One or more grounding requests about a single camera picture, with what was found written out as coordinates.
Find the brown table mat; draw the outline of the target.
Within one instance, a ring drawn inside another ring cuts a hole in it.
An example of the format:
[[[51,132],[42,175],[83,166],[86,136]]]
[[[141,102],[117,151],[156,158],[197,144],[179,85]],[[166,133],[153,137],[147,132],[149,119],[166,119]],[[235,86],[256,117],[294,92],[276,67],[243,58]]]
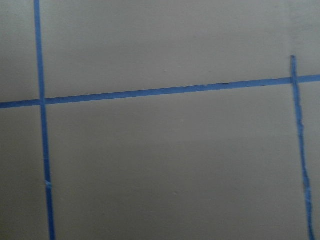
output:
[[[3,240],[317,240],[317,0],[3,0]]]

